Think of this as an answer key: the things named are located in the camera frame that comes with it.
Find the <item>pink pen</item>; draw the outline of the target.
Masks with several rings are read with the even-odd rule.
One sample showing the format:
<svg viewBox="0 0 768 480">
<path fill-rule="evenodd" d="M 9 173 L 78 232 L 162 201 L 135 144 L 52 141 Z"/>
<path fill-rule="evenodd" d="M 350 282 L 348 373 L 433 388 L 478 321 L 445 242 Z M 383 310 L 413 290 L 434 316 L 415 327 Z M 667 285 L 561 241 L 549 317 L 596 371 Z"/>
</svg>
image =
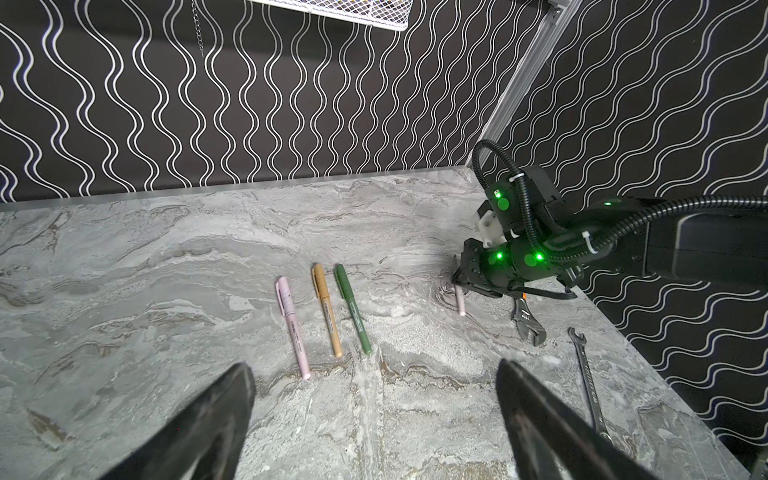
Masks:
<svg viewBox="0 0 768 480">
<path fill-rule="evenodd" d="M 464 289 L 459 285 L 455 285 L 454 293 L 455 293 L 457 312 L 460 316 L 464 317 L 466 315 L 466 302 L 465 302 Z"/>
<path fill-rule="evenodd" d="M 288 327 L 301 377 L 303 380 L 309 380 L 311 378 L 309 361 L 299 329 L 292 292 L 285 276 L 277 279 L 275 289 L 281 315 Z"/>
</svg>

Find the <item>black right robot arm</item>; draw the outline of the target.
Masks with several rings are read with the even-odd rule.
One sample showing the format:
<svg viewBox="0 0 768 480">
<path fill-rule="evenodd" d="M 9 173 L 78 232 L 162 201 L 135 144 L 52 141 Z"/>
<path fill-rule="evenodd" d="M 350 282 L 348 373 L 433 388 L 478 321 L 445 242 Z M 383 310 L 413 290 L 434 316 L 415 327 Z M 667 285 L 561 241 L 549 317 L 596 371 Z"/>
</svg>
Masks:
<svg viewBox="0 0 768 480">
<path fill-rule="evenodd" d="M 767 286 L 767 198 L 619 196 L 580 211 L 546 172 L 521 168 L 498 143 L 471 152 L 486 196 L 479 213 L 500 227 L 465 241 L 451 282 L 490 298 L 575 298 L 590 267 L 639 277 Z"/>
</svg>

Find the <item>tan pen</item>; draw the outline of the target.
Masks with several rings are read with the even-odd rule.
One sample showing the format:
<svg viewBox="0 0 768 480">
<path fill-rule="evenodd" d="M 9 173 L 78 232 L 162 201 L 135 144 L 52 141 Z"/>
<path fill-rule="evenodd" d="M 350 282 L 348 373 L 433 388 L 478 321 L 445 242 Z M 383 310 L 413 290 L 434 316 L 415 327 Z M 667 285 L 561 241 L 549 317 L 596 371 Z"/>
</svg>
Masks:
<svg viewBox="0 0 768 480">
<path fill-rule="evenodd" d="M 336 358 L 341 358 L 343 356 L 343 348 L 332 308 L 330 293 L 325 277 L 325 270 L 320 263 L 315 263 L 312 266 L 311 274 L 316 296 L 320 301 L 322 312 L 325 318 L 333 354 Z"/>
</svg>

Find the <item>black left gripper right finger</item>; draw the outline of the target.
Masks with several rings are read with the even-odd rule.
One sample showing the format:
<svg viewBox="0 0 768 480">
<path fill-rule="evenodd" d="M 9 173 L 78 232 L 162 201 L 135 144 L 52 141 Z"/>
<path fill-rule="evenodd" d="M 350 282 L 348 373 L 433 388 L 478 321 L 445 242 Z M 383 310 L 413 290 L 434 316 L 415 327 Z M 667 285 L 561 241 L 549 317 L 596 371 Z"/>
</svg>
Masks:
<svg viewBox="0 0 768 480">
<path fill-rule="evenodd" d="M 496 393 L 521 479 L 652 479 L 519 363 L 503 359 Z"/>
</svg>

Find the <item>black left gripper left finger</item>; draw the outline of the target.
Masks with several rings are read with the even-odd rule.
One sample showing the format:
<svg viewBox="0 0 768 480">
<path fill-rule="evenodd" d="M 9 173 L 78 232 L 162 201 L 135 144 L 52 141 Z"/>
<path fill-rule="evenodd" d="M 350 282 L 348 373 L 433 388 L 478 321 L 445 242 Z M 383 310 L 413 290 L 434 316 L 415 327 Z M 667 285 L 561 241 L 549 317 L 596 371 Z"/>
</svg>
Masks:
<svg viewBox="0 0 768 480">
<path fill-rule="evenodd" d="M 232 365 L 104 479 L 233 479 L 256 387 L 244 362 Z"/>
</svg>

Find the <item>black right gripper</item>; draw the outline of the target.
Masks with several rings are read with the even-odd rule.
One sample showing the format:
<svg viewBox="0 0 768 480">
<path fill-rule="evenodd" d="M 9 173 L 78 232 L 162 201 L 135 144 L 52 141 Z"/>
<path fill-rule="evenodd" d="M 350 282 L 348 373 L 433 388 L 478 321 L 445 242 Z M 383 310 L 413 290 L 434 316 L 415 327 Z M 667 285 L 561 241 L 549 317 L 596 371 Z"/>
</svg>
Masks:
<svg viewBox="0 0 768 480">
<path fill-rule="evenodd" d="M 486 247 L 480 240 L 469 238 L 463 244 L 459 264 L 451 275 L 451 283 L 489 298 L 521 298 L 521 283 L 511 262 L 506 243 Z"/>
</svg>

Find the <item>green pen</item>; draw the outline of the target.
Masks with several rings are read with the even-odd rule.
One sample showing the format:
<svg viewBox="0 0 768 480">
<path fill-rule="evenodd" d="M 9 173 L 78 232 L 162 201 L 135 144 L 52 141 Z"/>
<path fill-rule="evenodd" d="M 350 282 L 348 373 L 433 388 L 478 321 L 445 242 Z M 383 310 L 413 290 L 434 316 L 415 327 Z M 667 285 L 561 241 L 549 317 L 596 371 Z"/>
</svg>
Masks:
<svg viewBox="0 0 768 480">
<path fill-rule="evenodd" d="M 368 337 L 367 331 L 365 329 L 363 319 L 360 314 L 351 283 L 348 279 L 346 270 L 342 264 L 335 265 L 334 277 L 340 289 L 342 298 L 347 303 L 347 307 L 349 309 L 351 318 L 355 325 L 355 329 L 356 329 L 362 350 L 366 355 L 370 355 L 372 353 L 372 345 Z"/>
</svg>

